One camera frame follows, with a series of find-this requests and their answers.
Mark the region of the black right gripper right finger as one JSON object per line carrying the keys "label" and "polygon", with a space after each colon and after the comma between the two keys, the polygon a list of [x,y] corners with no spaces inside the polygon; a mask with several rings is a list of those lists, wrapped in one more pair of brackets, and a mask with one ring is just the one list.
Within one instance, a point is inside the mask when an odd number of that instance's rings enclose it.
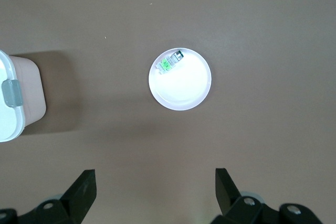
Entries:
{"label": "black right gripper right finger", "polygon": [[274,210],[253,196],[243,196],[227,169],[215,169],[215,192],[221,215],[211,224],[322,224],[309,208],[294,203]]}

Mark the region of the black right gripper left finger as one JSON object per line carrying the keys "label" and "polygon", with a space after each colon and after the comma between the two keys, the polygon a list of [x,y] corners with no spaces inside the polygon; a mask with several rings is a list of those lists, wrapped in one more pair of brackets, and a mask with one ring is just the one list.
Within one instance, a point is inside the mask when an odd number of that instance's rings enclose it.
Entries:
{"label": "black right gripper left finger", "polygon": [[0,224],[81,224],[96,196],[95,170],[84,170],[60,198],[48,199],[26,214],[0,209]]}

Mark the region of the pink box with white lid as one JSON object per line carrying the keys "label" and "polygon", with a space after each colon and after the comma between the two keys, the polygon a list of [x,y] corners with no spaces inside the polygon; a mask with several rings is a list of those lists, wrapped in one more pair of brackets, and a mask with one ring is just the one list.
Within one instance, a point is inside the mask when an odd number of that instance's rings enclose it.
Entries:
{"label": "pink box with white lid", "polygon": [[0,143],[19,137],[46,113],[37,65],[0,50]]}

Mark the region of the pink round plate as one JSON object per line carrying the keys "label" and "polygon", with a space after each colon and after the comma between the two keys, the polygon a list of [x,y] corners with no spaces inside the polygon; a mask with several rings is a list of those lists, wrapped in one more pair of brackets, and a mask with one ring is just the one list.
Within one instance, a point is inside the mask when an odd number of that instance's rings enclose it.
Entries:
{"label": "pink round plate", "polygon": [[[160,73],[157,65],[178,51],[183,59],[167,73]],[[172,48],[153,61],[148,84],[160,105],[170,110],[185,111],[205,100],[211,88],[212,73],[207,61],[198,52],[188,48]]]}

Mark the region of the brown table mat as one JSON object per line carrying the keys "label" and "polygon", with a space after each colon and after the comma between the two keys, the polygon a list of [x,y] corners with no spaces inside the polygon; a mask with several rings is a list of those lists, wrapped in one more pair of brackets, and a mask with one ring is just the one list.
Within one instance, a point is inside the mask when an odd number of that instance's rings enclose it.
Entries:
{"label": "brown table mat", "polygon": [[[198,106],[153,97],[153,61],[198,52]],[[0,208],[94,169],[83,224],[209,224],[215,169],[271,208],[336,224],[336,0],[0,0],[0,50],[34,61],[47,112],[0,143]]]}

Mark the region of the green push-button switch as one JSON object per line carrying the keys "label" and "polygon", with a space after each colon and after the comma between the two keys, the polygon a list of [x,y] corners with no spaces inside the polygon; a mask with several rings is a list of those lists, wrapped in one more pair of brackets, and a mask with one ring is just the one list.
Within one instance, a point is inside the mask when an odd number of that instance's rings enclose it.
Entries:
{"label": "green push-button switch", "polygon": [[156,68],[159,70],[160,74],[165,74],[171,71],[177,63],[179,63],[184,58],[184,55],[180,50],[176,51],[170,56],[167,56],[160,60],[156,64]]}

